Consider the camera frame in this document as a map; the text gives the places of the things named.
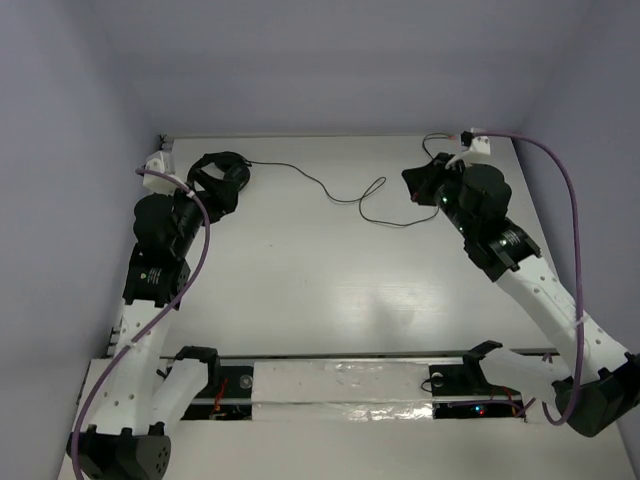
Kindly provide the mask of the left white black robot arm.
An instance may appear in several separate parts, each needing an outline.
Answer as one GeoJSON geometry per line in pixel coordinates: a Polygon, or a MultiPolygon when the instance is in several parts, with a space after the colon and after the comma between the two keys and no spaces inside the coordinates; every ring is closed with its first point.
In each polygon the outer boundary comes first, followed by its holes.
{"type": "Polygon", "coordinates": [[[214,348],[187,346],[159,377],[168,316],[201,272],[186,256],[198,232],[235,211],[249,174],[216,179],[200,170],[161,185],[137,202],[136,242],[128,264],[115,353],[80,408],[67,453],[78,479],[161,479],[172,453],[170,431],[195,396],[222,382],[214,348]]]}

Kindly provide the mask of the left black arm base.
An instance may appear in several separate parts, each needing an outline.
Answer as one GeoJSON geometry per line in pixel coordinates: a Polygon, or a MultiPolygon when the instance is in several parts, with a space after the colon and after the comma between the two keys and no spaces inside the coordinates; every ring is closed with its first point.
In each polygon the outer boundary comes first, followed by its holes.
{"type": "Polygon", "coordinates": [[[250,420],[252,418],[252,363],[222,360],[215,348],[186,346],[174,357],[197,360],[207,366],[207,383],[191,401],[182,419],[250,420]]]}

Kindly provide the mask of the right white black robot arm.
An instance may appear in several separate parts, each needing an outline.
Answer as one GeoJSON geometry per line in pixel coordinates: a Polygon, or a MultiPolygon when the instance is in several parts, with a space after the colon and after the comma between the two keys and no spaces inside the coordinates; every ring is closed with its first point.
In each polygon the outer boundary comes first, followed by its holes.
{"type": "Polygon", "coordinates": [[[406,169],[411,200],[435,206],[462,235],[471,262],[537,325],[559,357],[547,363],[485,341],[463,356],[470,391],[510,387],[553,406],[578,434],[594,437],[639,404],[639,357],[577,312],[577,296],[554,275],[539,246],[507,216],[512,190],[487,164],[448,166],[440,153],[406,169]]]}

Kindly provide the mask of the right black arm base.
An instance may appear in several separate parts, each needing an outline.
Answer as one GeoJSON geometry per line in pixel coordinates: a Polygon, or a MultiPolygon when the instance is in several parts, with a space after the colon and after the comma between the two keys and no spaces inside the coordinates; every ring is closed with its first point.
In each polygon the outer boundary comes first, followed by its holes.
{"type": "Polygon", "coordinates": [[[461,364],[436,365],[429,368],[420,389],[432,395],[436,420],[520,418],[524,403],[518,391],[490,384],[480,368],[480,361],[501,347],[485,341],[462,355],[461,364]]]}

